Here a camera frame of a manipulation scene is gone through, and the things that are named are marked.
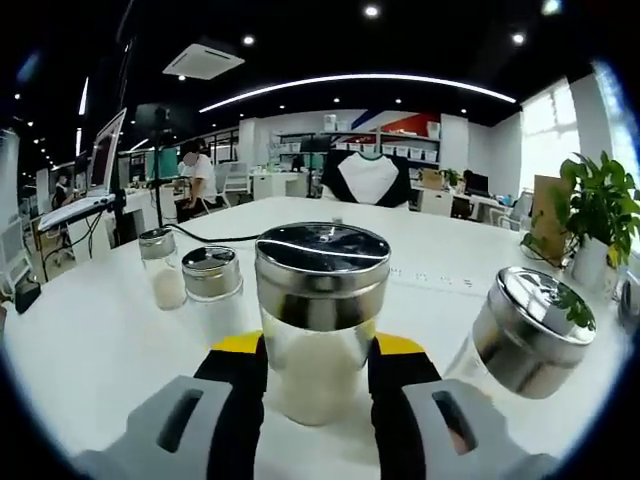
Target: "salt shaker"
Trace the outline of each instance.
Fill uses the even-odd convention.
[[[208,346],[243,332],[242,275],[235,250],[208,245],[182,258],[189,318]]]
[[[156,305],[162,310],[180,307],[187,297],[173,232],[166,227],[149,230],[140,235],[138,246]]]
[[[304,425],[337,420],[362,379],[389,276],[389,244],[357,227],[298,223],[263,233],[255,248],[267,397]]]
[[[590,330],[568,320],[576,315],[593,322],[589,307],[567,285],[535,270],[504,268],[445,377],[476,386],[505,414],[547,398],[595,337],[595,323]]]

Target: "laptop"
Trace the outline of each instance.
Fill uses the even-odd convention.
[[[111,172],[126,113],[125,108],[96,136],[91,166],[87,172],[87,196],[44,215],[38,226],[39,231],[45,232],[61,223],[70,223],[70,220],[81,220],[89,216],[96,206],[107,205],[115,199],[115,194],[110,193]]]

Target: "metal lid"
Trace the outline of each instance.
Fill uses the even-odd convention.
[[[173,232],[166,227],[144,232],[138,237],[138,245],[143,260],[164,258],[176,250]]]
[[[528,268],[500,270],[485,308],[490,315],[483,310],[473,325],[480,358],[503,386],[530,398],[557,390],[596,334],[577,293]]]
[[[283,322],[316,331],[353,327],[382,308],[391,248],[349,225],[296,223],[256,241],[258,298]]]
[[[236,252],[219,245],[187,253],[182,258],[182,275],[187,293],[206,299],[231,295],[242,284]]]

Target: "black ceiling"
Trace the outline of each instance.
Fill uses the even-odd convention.
[[[22,2],[36,18],[14,32],[3,79],[3,106],[29,128],[14,122],[24,148],[21,168],[35,171],[48,161],[73,159],[75,129],[83,126],[83,146],[98,126],[118,109],[120,62],[128,57],[125,105],[170,102],[198,109],[231,96],[291,80],[346,73],[403,73],[457,80],[482,86],[522,101],[562,75],[588,71],[588,56],[576,43],[563,15],[543,16],[542,0],[447,0],[446,2],[267,0],[136,0],[126,21],[128,2],[65,7]],[[368,19],[368,3],[381,11]],[[120,29],[121,43],[116,43]],[[511,35],[523,32],[515,46]],[[242,45],[246,34],[255,37]],[[203,36],[220,42],[246,62],[211,81],[179,82],[162,70],[189,44]],[[125,45],[131,48],[125,54]],[[33,74],[24,67],[31,58]],[[77,115],[84,79],[90,77],[86,118]],[[13,99],[19,91],[22,98]],[[239,114],[270,116],[285,112],[340,108],[402,109],[460,114],[494,125],[518,106],[451,87],[400,81],[344,81],[285,89],[196,114],[200,130],[216,123],[233,126]],[[396,98],[402,105],[395,104]],[[145,137],[127,123],[122,137],[129,148]],[[45,138],[40,153],[33,138]]]

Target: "potted plant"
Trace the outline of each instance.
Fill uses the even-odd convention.
[[[631,239],[640,233],[640,192],[631,174],[606,152],[600,166],[588,157],[575,154],[581,163],[570,159],[560,167],[560,177],[569,185],[567,199],[554,191],[554,208],[561,234],[568,235],[565,255],[577,250],[572,275],[580,283],[597,287],[602,281],[606,258],[614,267],[626,264]],[[529,247],[543,247],[545,239],[527,234],[522,240]]]
[[[462,177],[462,175],[456,172],[453,168],[440,170],[440,174],[444,177],[445,184],[449,185],[451,188],[454,188],[454,189],[458,186],[458,182]]]

